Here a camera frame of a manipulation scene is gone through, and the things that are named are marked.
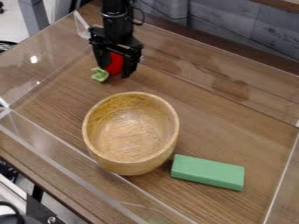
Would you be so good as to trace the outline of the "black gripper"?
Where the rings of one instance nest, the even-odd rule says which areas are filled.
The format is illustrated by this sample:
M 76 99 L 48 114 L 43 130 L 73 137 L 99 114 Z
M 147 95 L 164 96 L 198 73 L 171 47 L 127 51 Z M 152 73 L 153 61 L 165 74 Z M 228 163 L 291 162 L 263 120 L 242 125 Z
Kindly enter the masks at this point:
M 112 25 L 109 27 L 99 27 L 92 25 L 88 28 L 89 39 L 97 65 L 105 69 L 111 64 L 109 53 L 124 55 L 124 64 L 121 67 L 121 77 L 128 78 L 135 72 L 141 51 L 143 43 L 133 36 L 132 25 Z

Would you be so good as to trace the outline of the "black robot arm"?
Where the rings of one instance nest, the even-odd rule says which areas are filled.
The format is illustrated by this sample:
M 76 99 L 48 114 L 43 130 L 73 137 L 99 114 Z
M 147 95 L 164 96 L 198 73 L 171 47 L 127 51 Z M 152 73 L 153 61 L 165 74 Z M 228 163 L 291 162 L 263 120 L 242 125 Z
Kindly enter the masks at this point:
M 133 0 L 103 0 L 103 26 L 88 28 L 97 66 L 109 75 L 128 78 L 136 71 L 143 56 L 144 44 L 133 36 L 136 25 Z

